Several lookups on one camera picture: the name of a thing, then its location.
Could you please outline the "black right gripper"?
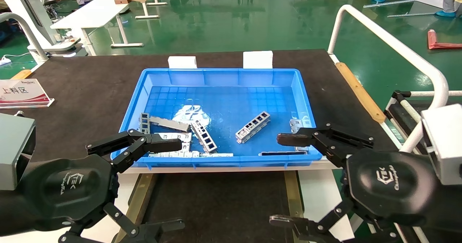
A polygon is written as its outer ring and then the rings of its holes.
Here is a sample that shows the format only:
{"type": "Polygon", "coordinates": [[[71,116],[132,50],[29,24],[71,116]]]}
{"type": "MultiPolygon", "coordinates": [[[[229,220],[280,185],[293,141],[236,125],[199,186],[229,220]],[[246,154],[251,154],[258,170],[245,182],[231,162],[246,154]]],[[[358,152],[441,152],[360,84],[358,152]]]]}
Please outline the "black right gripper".
{"type": "Polygon", "coordinates": [[[377,152],[374,138],[333,123],[279,133],[282,146],[313,146],[338,168],[345,168],[348,198],[319,222],[272,215],[272,226],[292,229],[296,238],[314,243],[397,243],[391,230],[376,228],[367,238],[340,241],[330,233],[350,211],[369,221],[387,220],[406,226],[433,226],[438,221],[439,180],[429,158],[404,152],[377,152]]]}

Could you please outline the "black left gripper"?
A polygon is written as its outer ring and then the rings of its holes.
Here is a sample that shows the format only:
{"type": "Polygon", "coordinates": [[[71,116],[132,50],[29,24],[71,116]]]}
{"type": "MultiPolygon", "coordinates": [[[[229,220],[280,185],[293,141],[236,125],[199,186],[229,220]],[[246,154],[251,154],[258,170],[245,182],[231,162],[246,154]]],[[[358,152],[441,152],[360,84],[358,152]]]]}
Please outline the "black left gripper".
{"type": "Polygon", "coordinates": [[[71,226],[59,243],[98,243],[81,233],[109,216],[126,234],[121,243],[158,243],[168,231],[185,228],[182,219],[135,225],[115,205],[118,173],[125,172],[147,153],[179,151],[178,138],[163,139],[134,129],[86,146],[82,159],[33,162],[18,184],[18,214],[33,230],[71,226]],[[123,150],[111,163],[101,156],[123,150]]]}

